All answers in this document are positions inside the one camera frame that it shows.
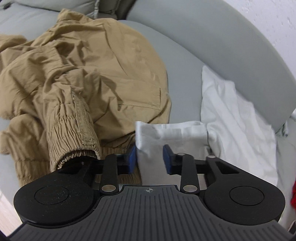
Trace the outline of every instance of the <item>gray sofa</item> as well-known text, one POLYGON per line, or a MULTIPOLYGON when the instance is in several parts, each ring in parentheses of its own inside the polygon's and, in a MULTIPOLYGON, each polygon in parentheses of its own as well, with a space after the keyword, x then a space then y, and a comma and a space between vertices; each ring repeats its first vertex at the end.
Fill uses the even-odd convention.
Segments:
MULTIPOLYGON (((0 32, 34 39, 55 23, 57 14, 13 3, 0 10, 0 32)), ((278 138, 278 187, 287 206, 280 222, 288 227, 296 218, 289 205, 296 176, 296 124, 289 119, 296 108, 296 82, 268 40, 223 0, 122 0, 101 14, 141 32, 163 59, 172 99, 170 123, 200 120, 204 64, 234 81, 275 130, 289 120, 289 137, 278 138)), ((7 124, 1 120, 0 129, 7 124)), ((13 160, 0 156, 0 166, 0 189, 12 201, 18 190, 13 160)))

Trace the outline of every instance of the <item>crosshair symbol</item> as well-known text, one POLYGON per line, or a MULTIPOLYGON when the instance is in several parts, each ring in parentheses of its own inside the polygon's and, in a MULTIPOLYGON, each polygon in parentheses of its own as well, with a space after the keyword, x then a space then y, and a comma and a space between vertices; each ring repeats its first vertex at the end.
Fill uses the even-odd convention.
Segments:
POLYGON ((152 188, 147 188, 147 189, 145 189, 145 191, 151 193, 151 192, 153 192, 154 190, 153 190, 152 188))

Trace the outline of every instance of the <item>ribbed black plate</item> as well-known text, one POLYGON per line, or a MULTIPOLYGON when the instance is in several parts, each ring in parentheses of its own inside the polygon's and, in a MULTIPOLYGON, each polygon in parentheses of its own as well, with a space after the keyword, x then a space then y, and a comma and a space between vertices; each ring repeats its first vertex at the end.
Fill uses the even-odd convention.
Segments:
POLYGON ((226 222, 210 213, 199 197, 175 186, 125 186, 101 198, 95 210, 62 228, 29 224, 14 232, 13 241, 286 241, 292 235, 276 221, 256 226, 226 222))

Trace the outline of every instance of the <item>red fabric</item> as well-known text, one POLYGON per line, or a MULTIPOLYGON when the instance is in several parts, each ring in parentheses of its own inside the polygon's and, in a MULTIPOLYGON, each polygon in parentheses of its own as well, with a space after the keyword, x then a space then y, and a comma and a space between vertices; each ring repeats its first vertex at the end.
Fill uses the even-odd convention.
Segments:
POLYGON ((293 206, 293 208, 296 209, 296 181, 293 185, 293 196, 292 196, 292 199, 291 199, 291 205, 293 206))

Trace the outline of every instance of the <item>elastic cuff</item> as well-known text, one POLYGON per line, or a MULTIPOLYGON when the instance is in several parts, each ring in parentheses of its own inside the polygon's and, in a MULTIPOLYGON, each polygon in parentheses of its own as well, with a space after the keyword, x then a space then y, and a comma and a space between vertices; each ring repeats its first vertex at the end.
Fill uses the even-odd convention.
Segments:
POLYGON ((67 161, 72 158, 79 157, 79 156, 91 156, 97 158, 96 153, 93 150, 77 150, 71 153, 66 154, 63 159, 58 164, 58 169, 60 169, 67 161))
POLYGON ((88 132, 81 132, 75 118, 64 119, 54 124, 48 133, 50 169, 55 171, 65 162, 77 156, 92 156, 101 159, 99 140, 91 123, 81 123, 88 126, 88 132))

